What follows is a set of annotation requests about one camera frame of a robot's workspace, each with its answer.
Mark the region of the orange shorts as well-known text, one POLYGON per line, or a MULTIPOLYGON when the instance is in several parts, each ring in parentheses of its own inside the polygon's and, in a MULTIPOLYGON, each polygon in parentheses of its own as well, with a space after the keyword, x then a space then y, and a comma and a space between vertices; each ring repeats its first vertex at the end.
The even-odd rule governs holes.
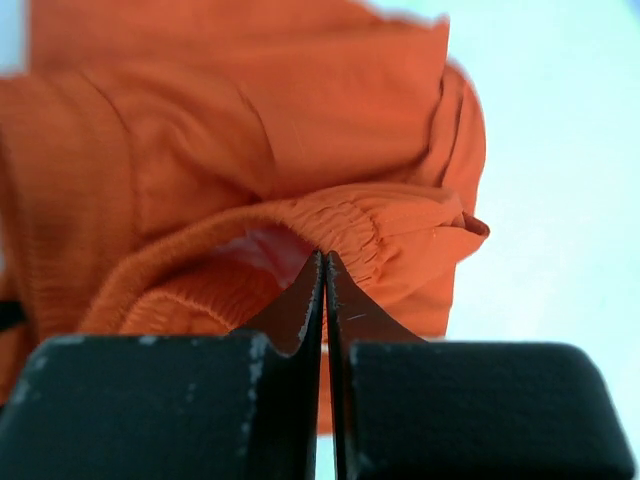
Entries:
POLYGON ((221 335, 313 250, 445 334, 481 107, 449 21, 356 1, 34 1, 1 80, 1 394, 69 333, 221 335))

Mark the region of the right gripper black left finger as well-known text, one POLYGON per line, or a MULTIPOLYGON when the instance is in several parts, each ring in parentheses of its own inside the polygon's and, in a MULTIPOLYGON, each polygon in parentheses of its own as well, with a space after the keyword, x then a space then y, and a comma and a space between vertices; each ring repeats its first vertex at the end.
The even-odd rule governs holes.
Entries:
POLYGON ((224 336, 58 336, 1 414, 5 479, 311 479, 324 259, 224 336))

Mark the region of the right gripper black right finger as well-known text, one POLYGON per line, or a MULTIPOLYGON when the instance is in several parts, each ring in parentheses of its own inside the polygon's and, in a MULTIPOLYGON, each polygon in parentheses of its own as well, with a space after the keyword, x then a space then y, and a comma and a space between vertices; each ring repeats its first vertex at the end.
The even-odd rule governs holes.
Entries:
POLYGON ((340 479, 630 479, 600 370, 566 343, 428 341, 326 258, 340 479))

